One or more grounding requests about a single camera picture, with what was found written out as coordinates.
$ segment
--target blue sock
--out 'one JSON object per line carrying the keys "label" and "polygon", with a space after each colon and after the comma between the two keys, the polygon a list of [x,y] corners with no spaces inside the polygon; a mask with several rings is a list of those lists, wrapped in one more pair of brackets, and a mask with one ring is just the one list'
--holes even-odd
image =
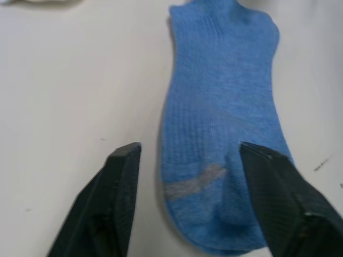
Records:
{"label": "blue sock", "polygon": [[161,131],[169,213],[205,252],[264,247],[238,148],[247,141],[290,156],[271,86],[279,31],[236,0],[194,0],[170,14],[176,63]]}

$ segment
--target ankle sock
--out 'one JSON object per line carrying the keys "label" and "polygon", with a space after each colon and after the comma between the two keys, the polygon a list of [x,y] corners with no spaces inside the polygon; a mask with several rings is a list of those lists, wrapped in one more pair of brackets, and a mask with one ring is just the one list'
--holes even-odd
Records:
{"label": "ankle sock", "polygon": [[169,213],[207,253],[264,247],[238,149],[247,141],[290,156],[271,85],[279,31],[236,0],[194,0],[170,14],[176,61],[160,167]]}

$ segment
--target gray stripe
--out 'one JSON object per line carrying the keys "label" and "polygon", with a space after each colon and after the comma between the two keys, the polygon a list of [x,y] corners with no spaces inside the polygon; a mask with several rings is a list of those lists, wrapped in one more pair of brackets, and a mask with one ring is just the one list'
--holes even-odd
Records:
{"label": "gray stripe", "polygon": [[164,185],[165,198],[175,201],[190,194],[201,191],[212,181],[223,176],[225,169],[219,164],[210,164],[198,177]]}

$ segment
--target white table surface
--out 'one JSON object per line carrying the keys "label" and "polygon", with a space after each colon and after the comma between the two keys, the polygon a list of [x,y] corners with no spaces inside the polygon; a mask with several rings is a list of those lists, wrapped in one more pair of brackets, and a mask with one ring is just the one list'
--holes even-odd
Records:
{"label": "white table surface", "polygon": [[[207,256],[177,235],[156,176],[168,7],[182,2],[0,7],[0,256],[45,256],[77,193],[133,141],[143,153],[129,256]],[[343,213],[343,2],[243,2],[280,29],[274,99],[295,163]]]}

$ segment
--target sock cuff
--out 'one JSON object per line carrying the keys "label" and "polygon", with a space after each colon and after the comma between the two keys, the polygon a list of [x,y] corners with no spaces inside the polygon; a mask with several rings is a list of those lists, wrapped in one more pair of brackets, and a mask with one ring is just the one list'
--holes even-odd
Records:
{"label": "sock cuff", "polygon": [[236,0],[193,0],[181,6],[172,6],[169,12],[174,21],[197,20],[228,10],[235,3]]}

